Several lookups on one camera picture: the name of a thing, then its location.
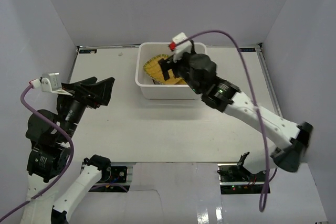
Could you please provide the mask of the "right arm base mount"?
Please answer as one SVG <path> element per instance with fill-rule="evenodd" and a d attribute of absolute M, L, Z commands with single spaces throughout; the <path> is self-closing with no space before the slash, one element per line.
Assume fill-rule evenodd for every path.
<path fill-rule="evenodd" d="M 244 167 L 249 152 L 244 153 L 236 164 L 218 164 L 220 193 L 222 195 L 260 194 L 266 171 L 251 173 Z"/>

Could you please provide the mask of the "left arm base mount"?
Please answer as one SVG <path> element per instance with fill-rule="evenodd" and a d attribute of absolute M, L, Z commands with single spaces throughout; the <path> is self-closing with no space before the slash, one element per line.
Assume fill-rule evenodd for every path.
<path fill-rule="evenodd" d="M 95 193 L 127 193 L 130 185 L 127 185 L 126 166 L 110 166 L 102 172 L 101 179 L 96 182 L 89 192 Z"/>

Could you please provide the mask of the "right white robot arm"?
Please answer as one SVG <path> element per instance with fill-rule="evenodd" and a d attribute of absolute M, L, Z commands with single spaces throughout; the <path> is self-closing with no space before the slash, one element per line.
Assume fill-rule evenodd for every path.
<path fill-rule="evenodd" d="M 247 94 L 231 82 L 217 76 L 217 65 L 205 54 L 184 53 L 174 62 L 172 57 L 162 59 L 159 65 L 167 80 L 169 70 L 181 77 L 189 87 L 201 95 L 201 100 L 210 108 L 230 115 L 251 126 L 275 148 L 266 148 L 261 153 L 245 153 L 239 160 L 238 177 L 247 182 L 267 168 L 280 168 L 290 173 L 298 171 L 309 146 L 313 126 L 307 122 L 297 124 L 288 121 L 266 108 L 255 107 Z"/>

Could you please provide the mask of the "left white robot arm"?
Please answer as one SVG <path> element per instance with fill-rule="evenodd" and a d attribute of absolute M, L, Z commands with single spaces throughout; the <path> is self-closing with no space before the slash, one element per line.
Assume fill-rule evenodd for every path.
<path fill-rule="evenodd" d="M 29 82 L 20 97 L 32 112 L 27 122 L 26 137 L 32 149 L 27 162 L 28 191 L 21 223 L 68 223 L 74 209 L 98 181 L 111 175 L 111 161 L 94 154 L 84 159 L 84 169 L 59 201 L 58 181 L 74 157 L 72 137 L 87 108 L 107 106 L 111 99 L 113 77 L 98 81 L 90 77 L 74 83 L 61 83 L 55 73 L 45 74 Z M 56 113 L 35 110 L 25 101 L 31 89 L 56 94 Z"/>

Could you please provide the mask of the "rectangular bamboo tray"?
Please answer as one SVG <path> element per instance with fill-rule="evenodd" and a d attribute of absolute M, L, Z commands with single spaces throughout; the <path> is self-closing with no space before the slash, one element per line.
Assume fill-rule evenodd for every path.
<path fill-rule="evenodd" d="M 149 61 L 147 61 L 144 66 L 144 72 L 153 80 L 155 84 L 163 84 L 163 85 L 187 85 L 187 83 L 181 78 L 176 78 L 173 70 L 169 69 L 169 79 L 164 80 L 163 73 L 161 67 L 159 65 L 159 60 L 169 58 L 169 55 L 160 54 L 154 56 Z"/>

